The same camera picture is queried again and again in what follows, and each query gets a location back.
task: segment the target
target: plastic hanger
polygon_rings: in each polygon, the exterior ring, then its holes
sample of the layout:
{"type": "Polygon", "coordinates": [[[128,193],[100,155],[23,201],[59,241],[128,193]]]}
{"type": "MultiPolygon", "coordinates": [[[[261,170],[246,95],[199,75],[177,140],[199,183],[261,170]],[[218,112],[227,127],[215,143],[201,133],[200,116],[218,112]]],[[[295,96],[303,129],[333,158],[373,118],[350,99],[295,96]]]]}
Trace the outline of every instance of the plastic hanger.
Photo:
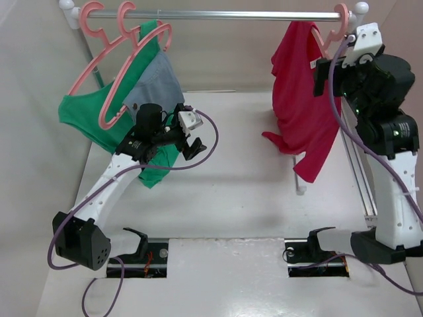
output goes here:
{"type": "Polygon", "coordinates": [[[348,18],[350,16],[347,6],[343,3],[335,5],[334,11],[340,14],[341,26],[338,32],[331,30],[326,38],[326,41],[323,41],[319,30],[317,30],[316,28],[311,29],[311,32],[313,33],[316,39],[317,45],[319,45],[322,57],[327,59],[330,59],[330,55],[328,53],[330,44],[332,42],[341,41],[341,39],[344,38],[348,29],[348,18]]]}
{"type": "Polygon", "coordinates": [[[91,74],[93,69],[104,59],[104,57],[109,54],[114,48],[119,46],[121,43],[125,42],[126,40],[131,40],[132,42],[132,52],[128,56],[127,60],[123,64],[121,70],[119,71],[116,79],[113,82],[112,88],[110,89],[106,100],[104,101],[103,107],[100,111],[100,116],[98,117],[98,124],[102,129],[110,129],[118,120],[119,118],[125,113],[126,107],[122,106],[119,112],[109,121],[105,122],[105,117],[107,110],[112,102],[112,99],[121,83],[126,71],[128,70],[129,66],[131,65],[132,61],[134,60],[135,56],[144,48],[144,46],[150,42],[154,37],[158,36],[158,40],[161,41],[163,38],[163,33],[168,31],[169,36],[167,38],[167,43],[163,48],[163,51],[166,51],[172,42],[172,27],[169,23],[163,24],[161,21],[157,21],[159,25],[157,28],[152,30],[149,34],[147,34],[141,41],[137,41],[137,35],[141,31],[141,27],[137,26],[130,30],[126,30],[124,26],[124,17],[127,11],[135,10],[136,6],[130,2],[125,1],[123,2],[118,9],[118,28],[121,33],[119,37],[114,39],[113,41],[109,42],[106,32],[103,28],[99,28],[98,30],[91,30],[88,27],[87,19],[89,14],[94,10],[103,10],[104,5],[99,1],[89,1],[83,5],[81,8],[81,13],[79,15],[79,23],[81,25],[82,31],[93,38],[100,38],[104,49],[96,56],[94,59],[87,65],[84,71],[80,74],[78,79],[73,83],[71,89],[68,92],[68,95],[74,95],[79,88],[81,87],[82,83],[87,79],[87,77],[91,74]]]}

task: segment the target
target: gray shirt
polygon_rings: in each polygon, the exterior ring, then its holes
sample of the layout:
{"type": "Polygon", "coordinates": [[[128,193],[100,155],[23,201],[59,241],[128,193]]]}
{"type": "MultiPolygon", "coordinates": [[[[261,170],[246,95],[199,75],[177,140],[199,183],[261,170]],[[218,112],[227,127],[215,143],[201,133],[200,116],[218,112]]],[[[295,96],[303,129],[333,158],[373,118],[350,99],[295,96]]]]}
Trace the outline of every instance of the gray shirt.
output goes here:
{"type": "Polygon", "coordinates": [[[135,122],[139,107],[143,104],[158,104],[164,111],[172,112],[176,104],[184,102],[184,95],[172,65],[166,54],[160,51],[127,95],[124,105],[128,107],[135,122]]]}

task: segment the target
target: red shirt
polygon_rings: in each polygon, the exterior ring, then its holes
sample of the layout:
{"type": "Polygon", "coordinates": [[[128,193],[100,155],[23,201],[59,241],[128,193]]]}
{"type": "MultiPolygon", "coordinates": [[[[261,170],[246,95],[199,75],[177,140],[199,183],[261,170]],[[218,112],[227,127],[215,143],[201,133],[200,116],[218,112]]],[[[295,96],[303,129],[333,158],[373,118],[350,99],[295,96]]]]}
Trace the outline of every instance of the red shirt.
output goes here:
{"type": "MultiPolygon", "coordinates": [[[[311,62],[320,58],[320,49],[311,28],[313,22],[291,22],[272,57],[275,76],[272,101],[281,135],[263,132],[282,153],[305,157],[294,171],[306,182],[313,183],[332,148],[339,125],[328,96],[327,83],[322,96],[313,96],[311,62]]],[[[340,98],[336,98],[340,114],[340,98]]]]}

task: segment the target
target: wire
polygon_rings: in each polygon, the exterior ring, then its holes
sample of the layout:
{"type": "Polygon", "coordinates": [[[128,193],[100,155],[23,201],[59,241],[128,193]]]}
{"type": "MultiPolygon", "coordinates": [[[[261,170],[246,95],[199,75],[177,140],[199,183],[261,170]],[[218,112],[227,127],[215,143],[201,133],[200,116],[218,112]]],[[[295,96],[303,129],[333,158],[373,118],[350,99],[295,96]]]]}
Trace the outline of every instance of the wire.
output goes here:
{"type": "MultiPolygon", "coordinates": [[[[187,110],[193,110],[193,108],[191,106],[185,106],[185,108],[187,110]]],[[[58,240],[58,237],[60,235],[60,233],[62,232],[63,228],[65,227],[65,225],[71,220],[71,218],[79,211],[81,210],[82,207],[84,207],[86,204],[88,204],[88,202],[90,202],[90,200],[92,200],[94,197],[96,197],[99,193],[101,193],[104,189],[106,189],[109,185],[111,185],[111,183],[113,183],[115,180],[117,180],[119,177],[121,177],[121,175],[125,174],[126,172],[129,172],[130,170],[135,170],[138,168],[152,168],[152,169],[157,169],[157,170],[189,170],[190,168],[194,168],[197,167],[201,164],[203,164],[204,162],[206,162],[211,155],[213,154],[213,152],[216,150],[217,144],[219,143],[219,130],[217,129],[216,123],[205,113],[203,113],[202,111],[196,110],[197,113],[199,113],[199,115],[205,117],[205,119],[207,119],[207,121],[210,122],[210,124],[213,126],[213,129],[215,131],[215,135],[216,135],[216,139],[214,141],[213,147],[210,149],[209,153],[202,159],[199,160],[197,163],[188,165],[188,166],[181,166],[181,167],[168,167],[168,166],[157,166],[157,165],[150,165],[150,164],[140,164],[140,165],[135,165],[135,166],[131,166],[128,168],[125,168],[124,170],[121,170],[119,173],[117,173],[113,178],[109,179],[106,183],[104,183],[99,189],[97,189],[95,192],[93,192],[90,196],[88,196],[87,198],[85,198],[78,206],[76,206],[75,208],[73,208],[68,214],[67,217],[61,222],[61,224],[59,225],[59,227],[57,228],[56,232],[53,235],[52,241],[50,242],[50,245],[48,247],[48,252],[47,252],[47,263],[48,266],[50,266],[50,268],[54,269],[54,270],[63,270],[63,269],[70,269],[72,267],[76,267],[78,266],[78,264],[74,263],[74,264],[69,264],[69,265],[64,265],[64,266],[57,266],[53,264],[52,261],[52,256],[53,256],[53,249],[54,246],[56,245],[56,242],[58,240]]],[[[107,317],[110,312],[112,311],[114,305],[116,304],[116,299],[118,298],[119,292],[120,292],[120,288],[122,286],[122,283],[124,281],[124,276],[125,276],[125,267],[123,265],[123,262],[121,261],[121,259],[119,258],[115,258],[119,263],[121,263],[122,265],[122,274],[120,277],[120,284],[118,287],[118,290],[116,292],[115,298],[112,302],[112,305],[110,306],[109,311],[106,313],[106,315],[104,315],[104,317],[107,317]]],[[[83,295],[83,302],[82,302],[82,308],[83,308],[83,312],[84,315],[86,317],[88,317],[86,311],[85,311],[85,296],[87,294],[87,291],[89,289],[89,287],[96,281],[96,279],[93,279],[87,289],[84,292],[83,295]]]]}
{"type": "Polygon", "coordinates": [[[334,82],[334,72],[335,72],[335,65],[336,61],[341,55],[341,52],[343,52],[348,44],[350,42],[354,41],[354,36],[349,35],[345,41],[341,43],[338,50],[336,51],[333,60],[330,63],[329,67],[329,75],[328,75],[328,81],[329,81],[329,98],[330,98],[330,107],[332,108],[332,112],[335,116],[335,119],[337,120],[341,130],[358,146],[360,147],[365,153],[373,157],[377,162],[382,164],[383,167],[392,175],[392,177],[395,179],[401,190],[403,191],[408,203],[410,204],[413,211],[416,213],[417,217],[420,219],[420,222],[423,223],[423,213],[421,212],[420,208],[418,207],[415,200],[412,198],[410,192],[408,191],[408,188],[406,184],[401,180],[401,177],[395,172],[395,170],[389,166],[388,163],[386,163],[382,158],[379,157],[376,153],[374,153],[371,149],[366,147],[363,143],[363,141],[356,137],[346,126],[346,124],[342,121],[340,115],[338,114],[338,110],[336,109],[335,104],[335,96],[334,96],[334,89],[333,89],[333,82],[334,82]]]}
{"type": "MultiPolygon", "coordinates": [[[[125,265],[124,262],[118,258],[115,257],[114,258],[116,261],[119,262],[120,266],[121,266],[121,273],[120,273],[120,280],[119,280],[119,286],[118,286],[118,290],[116,291],[116,294],[114,295],[112,304],[110,305],[110,308],[108,309],[107,313],[103,316],[103,317],[107,317],[111,312],[112,309],[114,307],[114,305],[116,304],[116,301],[118,300],[118,296],[120,294],[120,289],[122,288],[122,284],[124,283],[124,278],[125,278],[125,265]]],[[[97,280],[97,278],[94,278],[87,286],[87,288],[85,289],[84,295],[82,295],[82,313],[84,314],[85,317],[90,317],[87,313],[87,310],[85,309],[85,297],[87,296],[88,290],[90,289],[91,285],[94,284],[94,282],[97,280]]]]}
{"type": "Polygon", "coordinates": [[[409,289],[406,289],[405,287],[399,285],[396,281],[394,281],[393,279],[391,279],[385,272],[385,270],[379,265],[379,264],[368,264],[368,263],[364,263],[363,261],[361,261],[359,258],[357,258],[356,256],[353,256],[352,254],[348,254],[348,253],[340,253],[337,254],[323,262],[317,263],[317,264],[311,264],[311,265],[307,265],[307,266],[301,266],[298,269],[311,269],[313,267],[319,267],[323,264],[329,263],[337,258],[353,258],[356,259],[360,262],[362,262],[363,264],[366,264],[368,267],[374,269],[376,272],[378,272],[380,275],[382,275],[388,282],[390,282],[392,285],[394,285],[396,288],[400,289],[401,291],[410,294],[410,295],[414,295],[414,296],[423,296],[423,292],[415,292],[415,291],[411,291],[409,289]]]}
{"type": "Polygon", "coordinates": [[[152,253],[152,251],[150,251],[150,253],[147,254],[147,257],[148,257],[148,261],[147,261],[147,263],[144,266],[144,274],[145,274],[144,277],[147,277],[148,270],[150,269],[151,261],[153,260],[153,253],[152,253]]]}

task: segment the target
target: white wall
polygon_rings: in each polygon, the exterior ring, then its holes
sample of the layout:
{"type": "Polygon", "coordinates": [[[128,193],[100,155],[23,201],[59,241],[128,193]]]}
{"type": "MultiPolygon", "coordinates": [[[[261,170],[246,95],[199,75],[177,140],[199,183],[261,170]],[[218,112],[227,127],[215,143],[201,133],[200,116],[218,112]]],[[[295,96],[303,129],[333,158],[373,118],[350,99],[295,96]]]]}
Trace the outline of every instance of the white wall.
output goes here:
{"type": "Polygon", "coordinates": [[[85,165],[89,143],[58,122],[86,65],[77,43],[56,0],[0,1],[2,316],[35,316],[52,219],[73,204],[85,165]]]}

